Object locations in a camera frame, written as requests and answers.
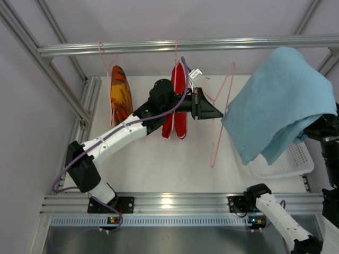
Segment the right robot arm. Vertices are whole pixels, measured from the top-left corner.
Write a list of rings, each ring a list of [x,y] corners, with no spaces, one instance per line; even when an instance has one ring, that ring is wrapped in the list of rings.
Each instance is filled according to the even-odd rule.
[[[244,192],[247,210],[257,209],[277,229],[291,253],[338,253],[338,115],[324,114],[305,128],[306,135],[320,142],[331,189],[319,195],[305,194],[292,202],[291,211],[298,214],[320,214],[323,238],[319,240],[304,229],[284,209],[265,184]]]

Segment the pink hanger of red trousers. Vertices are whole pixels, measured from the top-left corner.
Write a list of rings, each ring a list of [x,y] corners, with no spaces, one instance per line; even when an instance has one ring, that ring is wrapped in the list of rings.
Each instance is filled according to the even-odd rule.
[[[174,91],[176,90],[176,77],[177,77],[177,67],[178,67],[179,61],[177,59],[177,38],[175,39],[175,64],[174,64]],[[171,125],[171,131],[174,130],[174,117],[175,117],[175,111],[172,112],[172,125]]]

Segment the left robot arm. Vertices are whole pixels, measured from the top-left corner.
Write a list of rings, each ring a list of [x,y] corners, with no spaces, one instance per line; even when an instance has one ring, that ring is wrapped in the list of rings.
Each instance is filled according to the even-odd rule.
[[[176,95],[168,79],[155,82],[148,100],[105,134],[79,143],[69,144],[65,170],[81,193],[87,193],[101,209],[114,210],[118,203],[116,191],[99,174],[98,167],[109,156],[126,145],[159,129],[172,112],[191,113],[194,119],[222,118],[223,114],[204,96],[202,88],[188,88]]]

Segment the light blue garment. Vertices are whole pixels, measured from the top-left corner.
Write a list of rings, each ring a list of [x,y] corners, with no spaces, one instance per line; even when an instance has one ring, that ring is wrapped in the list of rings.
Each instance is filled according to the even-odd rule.
[[[230,102],[222,125],[243,165],[258,155],[271,165],[323,115],[338,115],[331,82],[299,51],[280,47]]]

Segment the red trousers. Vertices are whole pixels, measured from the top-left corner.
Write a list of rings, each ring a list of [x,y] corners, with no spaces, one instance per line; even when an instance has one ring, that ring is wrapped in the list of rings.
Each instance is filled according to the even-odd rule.
[[[172,70],[171,82],[174,84],[174,69]],[[182,65],[179,63],[177,67],[176,77],[176,94],[184,92],[186,87],[185,74]],[[166,121],[162,127],[162,137],[169,138],[171,135],[172,115],[166,115]],[[174,117],[174,131],[179,139],[184,139],[187,134],[187,114],[175,113]]]

